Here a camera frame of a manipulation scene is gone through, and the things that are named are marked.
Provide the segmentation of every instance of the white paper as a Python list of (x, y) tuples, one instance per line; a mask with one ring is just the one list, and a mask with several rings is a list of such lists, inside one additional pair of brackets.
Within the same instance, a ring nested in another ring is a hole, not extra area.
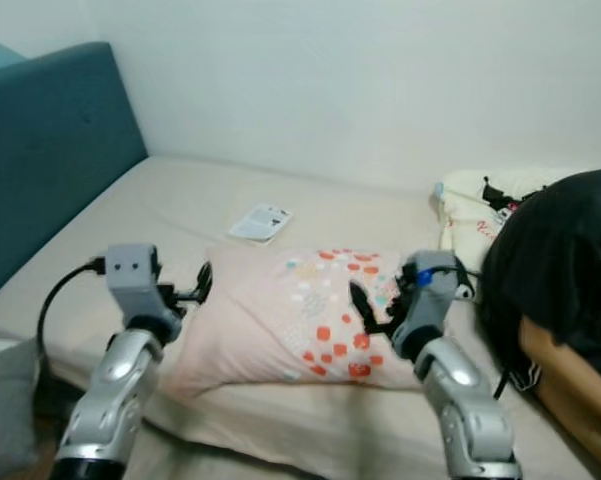
[(229, 234), (258, 243), (269, 243), (291, 220), (293, 214), (272, 205), (261, 203), (236, 223)]

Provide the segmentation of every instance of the beige bedsheet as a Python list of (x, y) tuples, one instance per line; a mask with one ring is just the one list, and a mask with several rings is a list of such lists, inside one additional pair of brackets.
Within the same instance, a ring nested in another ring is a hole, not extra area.
[[(46, 245), (0, 291), (0, 337), (27, 338), (42, 301), (71, 268), (118, 242), (158, 246), (162, 279), (193, 284), (204, 249), (229, 241), (229, 227), (268, 202), (295, 217), (277, 245), (434, 248), (436, 216), (428, 199), (275, 173), (173, 158), (150, 158), (120, 179)], [(457, 304), (450, 331), (495, 379), (472, 331), (472, 311)], [(185, 320), (195, 322), (195, 314)], [(82, 276), (54, 302), (46, 342), (54, 369), (86, 385), (120, 329), (119, 312), (101, 278)], [(168, 372), (181, 341), (170, 345)], [(515, 392), (503, 404), (514, 419), (527, 479), (590, 479), (559, 434)], [(194, 400), (159, 391), (147, 418), (190, 441), (295, 465), (335, 480), (443, 479), (437, 422), (420, 394), (352, 386), (225, 386)]]
[(183, 442), (152, 427), (136, 437), (125, 480), (320, 480), (226, 449)]

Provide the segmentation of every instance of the gray cushion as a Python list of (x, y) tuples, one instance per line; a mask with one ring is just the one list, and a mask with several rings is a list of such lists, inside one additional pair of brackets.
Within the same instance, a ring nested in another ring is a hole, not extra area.
[(0, 352), (0, 479), (36, 463), (34, 340)]

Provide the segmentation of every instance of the black cable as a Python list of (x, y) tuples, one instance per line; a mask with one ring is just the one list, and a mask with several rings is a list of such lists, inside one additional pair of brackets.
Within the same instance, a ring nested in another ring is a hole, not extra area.
[(478, 272), (474, 272), (473, 270), (467, 270), (461, 262), (458, 262), (458, 265), (455, 267), (440, 266), (440, 267), (432, 267), (427, 270), (430, 271), (432, 274), (438, 273), (438, 272), (443, 272), (443, 273), (456, 272), (456, 273), (460, 274), (460, 277), (461, 277), (460, 283), (469, 287), (469, 290), (471, 290), (472, 298), (476, 297), (476, 290), (475, 290), (475, 288), (473, 288), (473, 285), (469, 281), (468, 276), (471, 275), (476, 280), (480, 280), (482, 278), (482, 275), (480, 275)]
[(500, 377), (500, 381), (498, 382), (498, 386), (496, 387), (496, 391), (493, 392), (493, 398), (496, 400), (500, 400), (500, 396), (504, 391), (504, 388), (507, 386), (509, 382), (509, 375), (511, 374), (511, 364), (507, 363), (502, 371), (502, 376)]
[[(47, 298), (45, 298), (44, 303), (42, 304), (42, 309), (40, 310), (40, 315), (38, 317), (38, 324), (36, 327), (36, 345), (38, 348), (38, 360), (40, 364), (40, 375), (38, 378), (38, 392), (46, 390), (47, 392), (53, 392), (56, 388), (56, 383), (51, 374), (51, 363), (49, 362), (49, 357), (47, 355), (47, 349), (44, 345), (44, 322), (47, 318), (47, 312), (49, 311), (49, 307), (53, 302), (53, 299), (60, 293), (60, 290), (73, 280), (75, 277), (84, 272), (95, 272), (98, 275), (104, 275), (105, 273), (105, 261), (104, 257), (96, 257), (91, 260), (89, 263), (86, 263), (60, 279), (58, 283), (51, 289)], [(62, 432), (64, 430), (61, 419), (56, 419), (55, 422), (56, 428), (56, 445), (60, 444), (60, 439), (62, 438)]]
[(104, 257), (94, 258), (89, 263), (86, 263), (67, 273), (64, 277), (60, 279), (58, 283), (55, 284), (55, 286), (47, 295), (47, 298), (45, 298), (44, 303), (42, 304), (42, 309), (40, 310), (40, 315), (38, 317), (38, 325), (36, 328), (36, 345), (38, 347), (41, 375), (42, 372), (44, 372), (45, 374), (50, 373), (49, 358), (47, 356), (47, 349), (44, 345), (44, 322), (47, 317), (49, 307), (51, 306), (51, 302), (53, 302), (53, 299), (56, 297), (56, 295), (58, 295), (58, 293), (60, 293), (60, 290), (62, 290), (62, 288), (64, 288), (64, 286), (67, 283), (69, 283), (75, 277), (84, 272), (96, 272), (99, 275), (104, 274)]

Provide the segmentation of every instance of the mattress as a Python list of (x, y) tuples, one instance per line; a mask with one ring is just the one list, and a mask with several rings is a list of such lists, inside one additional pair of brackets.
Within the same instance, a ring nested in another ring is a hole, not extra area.
[[(261, 202), (294, 213), (274, 241), (278, 246), (346, 244), (410, 253), (435, 248), (438, 240), (435, 210), (420, 195), (151, 157), (100, 195), (0, 290), (0, 337), (32, 337), (40, 306), (55, 282), (113, 243), (154, 243), (164, 265), (161, 279), (191, 287), (205, 249), (234, 241), (225, 232)], [(190, 312), (184, 328), (195, 321)], [(119, 311), (103, 279), (78, 277), (57, 297), (47, 318), (54, 371), (86, 386), (108, 339), (120, 328)], [(448, 328), (495, 381), (497, 370), (474, 331), (472, 306), (454, 305)], [(172, 368), (181, 339), (168, 346), (163, 373)], [(525, 478), (594, 478), (586, 456), (561, 438), (541, 410), (513, 389), (506, 390), (502, 403), (514, 422)], [(446, 478), (437, 421), (419, 393), (228, 385), (185, 401), (161, 385), (146, 417), (181, 439), (335, 480)]]

